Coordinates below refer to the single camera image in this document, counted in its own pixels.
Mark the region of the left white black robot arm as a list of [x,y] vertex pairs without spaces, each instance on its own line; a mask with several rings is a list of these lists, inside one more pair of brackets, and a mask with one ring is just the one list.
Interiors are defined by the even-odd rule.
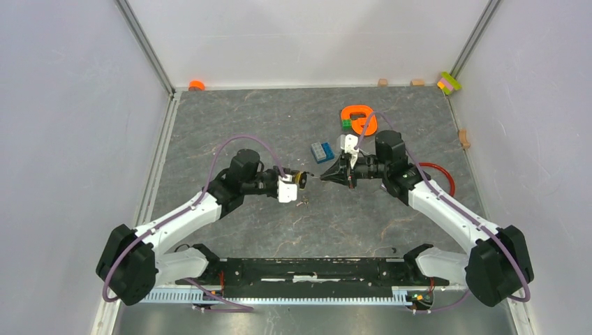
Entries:
[[104,300],[120,299],[131,306],[163,284],[185,278],[213,283],[219,277],[219,265],[205,252],[194,247],[174,253],[170,249],[236,210],[247,195],[265,195],[282,203],[297,198],[296,172],[262,166],[257,151],[241,149],[227,168],[183,205],[136,228],[122,224],[111,231],[96,267]]

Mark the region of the yellow black padlock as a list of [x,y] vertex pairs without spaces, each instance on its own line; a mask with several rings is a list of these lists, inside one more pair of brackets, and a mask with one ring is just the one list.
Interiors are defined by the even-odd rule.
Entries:
[[296,171],[293,173],[293,183],[298,186],[300,190],[304,190],[307,183],[309,173],[305,171]]

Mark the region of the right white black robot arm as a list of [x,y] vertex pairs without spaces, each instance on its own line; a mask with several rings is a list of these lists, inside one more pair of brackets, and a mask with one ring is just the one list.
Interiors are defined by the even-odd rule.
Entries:
[[[321,180],[355,188],[361,179],[379,179],[384,189],[402,203],[424,214],[448,233],[462,253],[434,246],[416,248],[403,266],[404,278],[413,285],[429,277],[464,285],[481,303],[493,307],[505,299],[527,302],[528,284],[534,279],[526,239],[513,225],[501,228],[479,217],[410,163],[401,133],[380,131],[374,154],[357,149],[359,138],[345,135],[336,162]],[[516,292],[524,291],[519,298]]]

